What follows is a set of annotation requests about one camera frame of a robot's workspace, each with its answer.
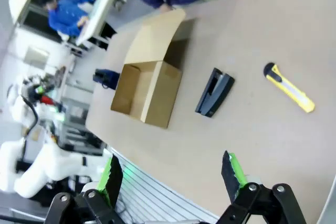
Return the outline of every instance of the black bag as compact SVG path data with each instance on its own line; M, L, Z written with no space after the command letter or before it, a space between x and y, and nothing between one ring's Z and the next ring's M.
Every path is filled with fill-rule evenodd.
M93 81L101 83L103 88L116 89L120 74L108 69L96 69Z

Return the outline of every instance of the beige table surface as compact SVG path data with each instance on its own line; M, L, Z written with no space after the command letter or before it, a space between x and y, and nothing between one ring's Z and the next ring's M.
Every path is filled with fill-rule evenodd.
M235 152L265 186L288 183L307 223L316 223L336 173L336 0L219 0L186 12L191 21L179 32L190 39L175 43L186 48L169 128L110 111L114 91L100 85L87 128L217 215L229 204L222 155ZM102 68L121 71L136 30L112 38ZM315 102L312 113L264 77L270 61ZM214 67L236 82L210 119L194 110Z

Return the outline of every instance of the cardboard box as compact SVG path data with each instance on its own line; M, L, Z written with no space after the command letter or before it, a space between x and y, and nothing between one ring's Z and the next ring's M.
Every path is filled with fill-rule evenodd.
M165 55L184 17L177 9L143 22L127 53L111 110L167 128L182 73L165 62Z

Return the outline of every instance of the stapler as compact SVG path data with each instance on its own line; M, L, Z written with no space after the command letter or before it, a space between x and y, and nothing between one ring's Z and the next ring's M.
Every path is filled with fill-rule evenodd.
M211 118L229 93L235 79L214 68L195 112Z

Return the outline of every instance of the black cable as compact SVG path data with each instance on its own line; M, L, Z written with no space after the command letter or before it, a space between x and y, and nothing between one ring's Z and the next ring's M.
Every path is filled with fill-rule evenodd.
M6 220L14 223L22 223L22 224L43 224L42 221L36 221L36 220L25 220L25 219L19 219L16 217L10 217L5 215L0 215L0 220Z
M13 87L13 84L11 84L11 85L8 87L8 89L7 89L7 98L9 97L9 92L10 92L10 90L12 89L12 87Z
M119 194L119 200L120 200L120 202L124 205L124 209L123 209L122 211L120 211L120 213L119 213L118 215L121 215L122 213L126 212L126 213L129 215L129 217L131 218L132 224L137 224L137 223L134 221L133 216L132 216L132 215L130 214L130 212L128 211L128 209L127 209L127 207L126 207L126 204L125 204L125 202L124 202L123 199L122 199L121 194Z
M21 153L21 160L24 159L25 154L26 154L26 148L27 148L27 136L30 134L30 132L32 131L32 129L36 126L37 122L38 122L38 115L36 113L36 110L34 108L34 105L25 97L22 97L23 101L31 108L31 110L33 111L34 114L34 121L32 123L32 125L28 128L28 130L25 133L24 136L24 144L23 144L23 148L22 148L22 153Z

